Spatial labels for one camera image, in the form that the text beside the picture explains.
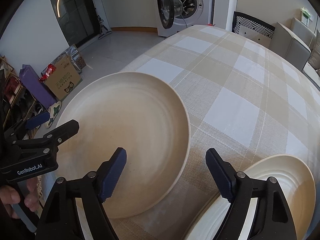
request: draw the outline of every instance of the sofa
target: sofa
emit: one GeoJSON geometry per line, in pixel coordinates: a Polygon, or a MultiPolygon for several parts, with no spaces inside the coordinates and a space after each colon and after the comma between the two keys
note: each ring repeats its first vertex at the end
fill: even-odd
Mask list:
{"type": "Polygon", "coordinates": [[[269,49],[301,71],[320,90],[320,77],[308,63],[316,43],[316,35],[301,21],[292,19],[290,29],[276,24],[269,49]]]}

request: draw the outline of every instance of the glass door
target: glass door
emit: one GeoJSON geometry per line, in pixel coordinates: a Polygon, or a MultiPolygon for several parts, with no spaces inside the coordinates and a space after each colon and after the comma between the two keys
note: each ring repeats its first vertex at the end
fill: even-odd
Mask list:
{"type": "Polygon", "coordinates": [[[51,0],[53,11],[69,45],[77,47],[100,32],[92,0],[51,0]]]}
{"type": "Polygon", "coordinates": [[[173,25],[175,17],[180,17],[182,14],[181,0],[157,0],[159,16],[163,28],[170,29],[173,25]]]}

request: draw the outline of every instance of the white wall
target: white wall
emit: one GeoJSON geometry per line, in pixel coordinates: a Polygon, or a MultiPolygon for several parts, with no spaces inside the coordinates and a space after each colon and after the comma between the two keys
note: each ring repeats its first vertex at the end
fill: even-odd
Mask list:
{"type": "Polygon", "coordinates": [[[238,0],[236,10],[273,26],[280,22],[290,27],[293,17],[301,19],[301,7],[313,14],[315,20],[309,22],[309,28],[314,31],[317,14],[308,0],[238,0]]]}
{"type": "Polygon", "coordinates": [[[226,22],[226,30],[232,31],[233,14],[236,11],[237,0],[229,0],[228,17],[226,22]]]}
{"type": "Polygon", "coordinates": [[[24,0],[0,39],[0,54],[17,73],[30,64],[40,74],[68,47],[50,0],[24,0]]]}
{"type": "Polygon", "coordinates": [[[231,31],[236,4],[237,0],[214,0],[213,24],[218,28],[231,31]]]}

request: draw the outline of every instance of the plate rim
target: plate rim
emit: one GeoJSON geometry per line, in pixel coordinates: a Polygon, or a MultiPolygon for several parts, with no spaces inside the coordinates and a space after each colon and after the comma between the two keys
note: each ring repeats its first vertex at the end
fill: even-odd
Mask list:
{"type": "MultiPolygon", "coordinates": [[[[308,167],[308,165],[299,157],[295,156],[295,155],[291,155],[291,154],[274,154],[271,156],[268,156],[264,159],[259,160],[258,162],[252,164],[251,166],[249,166],[248,168],[246,168],[244,170],[244,172],[247,172],[247,170],[254,168],[256,165],[260,164],[261,162],[264,162],[268,159],[272,159],[275,157],[282,157],[282,156],[286,156],[286,157],[292,157],[294,159],[298,159],[301,163],[303,163],[303,165],[307,168],[309,174],[311,175],[312,181],[313,181],[313,190],[314,190],[314,206],[316,204],[316,185],[315,185],[315,179],[312,175],[312,172],[310,170],[310,168],[308,167]]],[[[210,198],[205,204],[204,206],[200,209],[200,211],[197,213],[197,215],[194,217],[194,219],[190,222],[188,228],[186,229],[182,239],[183,240],[188,240],[188,236],[191,234],[192,230],[194,229],[194,226],[201,220],[202,216],[207,212],[207,210],[210,208],[210,206],[218,199],[218,197],[221,196],[220,193],[218,193],[217,195],[215,195],[214,197],[210,198]]]]}
{"type": "Polygon", "coordinates": [[[188,157],[189,157],[189,153],[190,153],[190,143],[191,143],[191,125],[190,125],[190,118],[189,118],[189,114],[188,114],[188,111],[187,111],[187,108],[182,100],[182,98],[180,97],[180,95],[175,91],[175,89],[170,86],[168,83],[166,83],[165,81],[161,80],[160,78],[156,77],[156,76],[153,76],[153,75],[150,75],[150,74],[146,74],[146,73],[142,73],[142,72],[134,72],[134,71],[126,71],[126,72],[117,72],[117,73],[112,73],[110,75],[106,75],[106,76],[103,76],[103,77],[100,77],[99,79],[93,81],[92,83],[86,85],[84,88],[82,88],[71,100],[70,102],[67,104],[66,108],[62,111],[59,119],[58,119],[58,122],[57,122],[57,125],[56,127],[62,125],[60,124],[60,120],[62,118],[62,115],[63,113],[67,110],[67,108],[71,105],[72,101],[75,100],[76,97],[79,96],[79,94],[84,90],[86,89],[87,87],[91,86],[92,84],[94,84],[95,82],[98,82],[99,80],[101,79],[104,79],[106,77],[110,77],[110,76],[113,76],[113,75],[123,75],[123,74],[134,74],[134,75],[144,75],[144,76],[147,76],[148,78],[152,77],[152,78],[155,78],[157,80],[159,80],[161,83],[163,83],[164,85],[166,85],[167,87],[170,88],[171,91],[173,91],[175,93],[176,96],[178,96],[178,98],[180,99],[180,102],[183,106],[183,109],[184,109],[184,112],[186,114],[186,117],[187,117],[187,122],[188,122],[188,146],[187,146],[187,152],[186,152],[186,156],[184,158],[184,161],[183,161],[183,164],[181,166],[181,169],[176,177],[176,179],[174,180],[174,182],[172,183],[172,185],[168,188],[168,190],[160,197],[158,198],[157,201],[155,201],[152,205],[149,205],[148,207],[146,207],[144,210],[142,210],[141,212],[135,212],[135,213],[132,213],[130,215],[126,215],[126,216],[117,216],[117,217],[109,217],[109,219],[122,219],[122,218],[128,218],[128,217],[133,217],[133,216],[136,216],[136,215],[139,215],[139,214],[142,214],[143,212],[149,210],[150,208],[154,207],[155,205],[157,205],[161,200],[163,200],[168,194],[169,192],[173,189],[173,187],[177,184],[178,180],[180,179],[183,171],[184,171],[184,168],[187,164],[187,160],[188,160],[188,157]]]}

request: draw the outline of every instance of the cushion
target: cushion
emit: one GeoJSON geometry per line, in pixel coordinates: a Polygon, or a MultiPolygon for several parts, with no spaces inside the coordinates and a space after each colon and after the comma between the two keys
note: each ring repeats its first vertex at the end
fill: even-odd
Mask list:
{"type": "Polygon", "coordinates": [[[249,29],[245,26],[240,26],[240,31],[239,31],[239,35],[240,36],[243,36],[243,37],[246,37],[247,39],[249,40],[252,40],[266,48],[269,47],[270,45],[270,42],[271,42],[271,39],[268,38],[267,36],[264,36],[252,29],[249,29]]]}
{"type": "Polygon", "coordinates": [[[269,49],[291,63],[299,71],[302,71],[311,55],[309,47],[281,23],[276,24],[269,49]]]}
{"type": "Polygon", "coordinates": [[[310,66],[310,64],[307,62],[303,73],[307,76],[307,78],[314,84],[316,84],[318,87],[320,87],[320,76],[318,76],[317,71],[314,70],[313,67],[310,66]]]}
{"type": "Polygon", "coordinates": [[[309,63],[314,69],[320,68],[320,32],[318,30],[317,30],[316,43],[312,50],[309,63]]]}
{"type": "Polygon", "coordinates": [[[296,18],[292,19],[290,29],[303,40],[305,44],[308,45],[310,49],[313,49],[316,42],[316,35],[313,34],[307,26],[305,26],[301,21],[296,18]]]}

